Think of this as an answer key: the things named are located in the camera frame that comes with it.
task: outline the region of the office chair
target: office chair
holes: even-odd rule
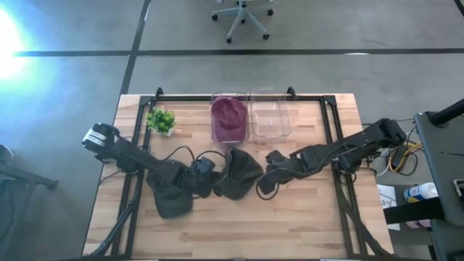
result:
[[[266,30],[264,26],[261,25],[260,21],[256,19],[256,17],[249,11],[249,9],[267,9],[267,7],[248,7],[247,8],[247,1],[252,1],[252,0],[242,0],[242,1],[237,1],[237,4],[239,7],[235,8],[229,8],[229,9],[222,9],[218,11],[213,11],[212,12],[212,20],[217,21],[218,20],[218,15],[237,15],[237,18],[232,24],[232,28],[229,30],[229,33],[227,34],[227,42],[230,44],[232,42],[232,34],[237,29],[237,26],[239,25],[239,22],[242,24],[245,23],[245,16],[248,16],[248,18],[253,22],[254,25],[256,25],[262,32],[262,38],[265,40],[269,39],[269,32]],[[217,0],[218,3],[223,3],[224,0]],[[274,10],[268,9],[268,15],[274,15]]]

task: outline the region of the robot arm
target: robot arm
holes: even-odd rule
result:
[[[306,178],[319,173],[333,159],[340,162],[341,170],[352,173],[363,158],[380,148],[394,148],[403,144],[406,134],[395,120],[381,119],[365,130],[332,144],[307,146],[284,157],[273,151],[266,157],[269,165],[266,175],[258,181],[264,194],[275,190],[276,184],[285,184],[294,178]]]

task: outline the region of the wooden tabletop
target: wooden tabletop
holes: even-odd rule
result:
[[[335,94],[343,134],[362,130],[353,94]],[[131,139],[138,110],[139,95],[123,95],[114,126],[121,136]],[[284,140],[264,141],[253,135],[240,149],[250,153],[264,168],[265,156],[274,149],[288,156],[304,146],[326,144],[320,104],[314,101],[287,102],[292,133]],[[157,102],[157,108],[175,113],[177,125],[172,137],[152,133],[150,147],[155,157],[163,158],[181,145],[191,147],[195,155],[220,147],[211,140],[210,105],[205,101]],[[331,130],[336,139],[333,119]],[[142,144],[145,118],[140,135]],[[207,155],[219,167],[223,159]],[[187,165],[191,157],[186,150],[173,159]],[[105,165],[102,177],[116,171]],[[88,230],[84,253],[90,253],[115,224],[124,175],[115,175],[100,185]],[[393,252],[384,213],[372,172],[359,171],[355,182],[363,222],[384,249]],[[357,249],[355,230],[351,225]],[[125,246],[127,225],[121,240]],[[258,198],[252,189],[242,200],[232,201],[214,194],[196,199],[193,211],[174,220],[163,220],[154,205],[152,190],[144,182],[133,246],[133,258],[340,258],[346,257],[330,167],[302,180],[281,186],[270,200]]]

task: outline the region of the concrete floor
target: concrete floor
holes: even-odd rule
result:
[[[268,41],[246,23],[227,44],[233,18],[213,22],[210,11],[234,2],[153,0],[140,49],[464,47],[464,18],[452,0],[277,1],[274,16],[257,14],[270,31]],[[142,5],[143,0],[3,0],[0,9],[17,27],[19,50],[98,51],[131,50]],[[0,144],[15,152],[20,167],[59,180],[56,191],[36,190],[10,259],[78,257],[102,169],[80,141],[93,123],[112,122],[128,57],[9,61],[0,71],[22,67],[0,78]],[[463,67],[464,54],[139,57],[128,93],[151,94],[163,87],[168,94],[200,94],[257,86],[348,92],[356,95],[362,121],[371,123],[411,118],[461,99]],[[378,178],[392,184],[429,180],[423,157],[410,178],[391,173]],[[394,236],[401,256],[422,257],[423,250],[416,254],[395,238],[401,236]]]

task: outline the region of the small plant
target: small plant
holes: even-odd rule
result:
[[[174,128],[175,125],[175,116],[174,112],[168,112],[167,110],[163,111],[162,109],[157,109],[153,113],[147,115],[146,124],[150,129],[155,129],[156,132],[169,136],[170,129]]]

